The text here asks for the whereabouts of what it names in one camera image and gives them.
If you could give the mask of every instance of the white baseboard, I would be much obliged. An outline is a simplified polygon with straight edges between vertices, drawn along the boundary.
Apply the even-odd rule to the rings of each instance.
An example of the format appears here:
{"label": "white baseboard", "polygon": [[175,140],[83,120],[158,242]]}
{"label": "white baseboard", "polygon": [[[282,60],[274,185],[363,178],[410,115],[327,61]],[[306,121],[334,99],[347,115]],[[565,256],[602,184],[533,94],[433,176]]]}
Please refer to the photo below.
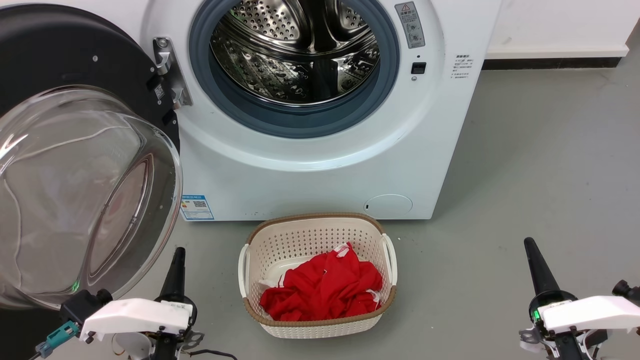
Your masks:
{"label": "white baseboard", "polygon": [[549,58],[621,58],[627,55],[626,45],[591,49],[491,49],[487,59],[549,59]]}

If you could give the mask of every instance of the white wall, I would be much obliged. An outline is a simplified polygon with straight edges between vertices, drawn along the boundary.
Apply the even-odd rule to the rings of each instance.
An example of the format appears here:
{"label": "white wall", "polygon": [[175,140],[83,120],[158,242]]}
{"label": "white wall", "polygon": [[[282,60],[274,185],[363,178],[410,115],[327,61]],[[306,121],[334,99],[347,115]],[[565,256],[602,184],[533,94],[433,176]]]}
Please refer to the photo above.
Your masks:
{"label": "white wall", "polygon": [[503,0],[488,59],[624,56],[640,0]]}

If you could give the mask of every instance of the black baseboard strip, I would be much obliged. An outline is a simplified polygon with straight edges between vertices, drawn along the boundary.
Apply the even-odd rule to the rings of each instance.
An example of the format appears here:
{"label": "black baseboard strip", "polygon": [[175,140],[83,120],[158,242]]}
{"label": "black baseboard strip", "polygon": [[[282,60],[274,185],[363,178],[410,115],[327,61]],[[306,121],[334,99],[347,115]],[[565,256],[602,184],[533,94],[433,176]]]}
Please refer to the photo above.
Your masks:
{"label": "black baseboard strip", "polygon": [[483,70],[601,69],[618,66],[622,58],[487,59]]}

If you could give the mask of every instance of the red clothing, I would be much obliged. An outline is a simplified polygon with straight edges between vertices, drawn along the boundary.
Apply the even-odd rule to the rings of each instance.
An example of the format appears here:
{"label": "red clothing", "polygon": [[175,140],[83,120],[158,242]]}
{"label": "red clothing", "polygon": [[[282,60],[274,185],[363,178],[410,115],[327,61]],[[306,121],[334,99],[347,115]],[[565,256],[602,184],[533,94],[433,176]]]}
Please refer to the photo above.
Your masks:
{"label": "red clothing", "polygon": [[380,291],[382,276],[347,245],[342,257],[333,250],[288,270],[284,286],[267,289],[260,305],[280,321],[329,320],[375,311],[380,304],[367,290]]}

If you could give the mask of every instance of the blue and white sticker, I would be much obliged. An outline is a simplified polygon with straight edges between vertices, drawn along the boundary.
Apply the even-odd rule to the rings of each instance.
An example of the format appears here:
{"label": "blue and white sticker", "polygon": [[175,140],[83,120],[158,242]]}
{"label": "blue and white sticker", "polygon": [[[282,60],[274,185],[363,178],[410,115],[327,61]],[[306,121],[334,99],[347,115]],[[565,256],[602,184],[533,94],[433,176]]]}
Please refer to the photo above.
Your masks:
{"label": "blue and white sticker", "polygon": [[213,220],[213,213],[204,195],[183,195],[180,209],[187,221]]}

